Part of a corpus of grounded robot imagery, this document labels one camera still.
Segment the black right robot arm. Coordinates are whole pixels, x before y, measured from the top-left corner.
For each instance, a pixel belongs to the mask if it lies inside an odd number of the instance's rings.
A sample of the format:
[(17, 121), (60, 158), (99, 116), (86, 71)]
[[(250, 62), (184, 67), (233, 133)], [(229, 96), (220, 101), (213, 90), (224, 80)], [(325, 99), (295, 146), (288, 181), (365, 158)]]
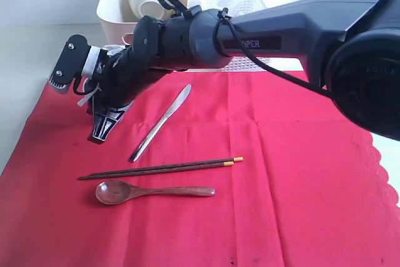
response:
[(301, 0), (232, 17), (227, 8), (142, 18), (133, 42), (103, 55), (88, 86), (123, 107), (173, 71), (219, 69), (233, 56), (329, 98), (352, 123), (399, 139), (399, 0)]

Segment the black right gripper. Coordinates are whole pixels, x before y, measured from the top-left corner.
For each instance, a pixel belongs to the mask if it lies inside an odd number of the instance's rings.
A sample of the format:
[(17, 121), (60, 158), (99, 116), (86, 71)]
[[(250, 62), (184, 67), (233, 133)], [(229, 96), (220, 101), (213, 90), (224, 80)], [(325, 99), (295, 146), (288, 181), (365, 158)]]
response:
[(155, 49), (90, 47), (86, 58), (86, 100), (97, 94), (104, 106), (89, 101), (87, 113), (92, 116), (93, 126), (89, 141), (104, 143), (133, 100), (156, 82), (156, 70), (152, 68), (155, 59)]

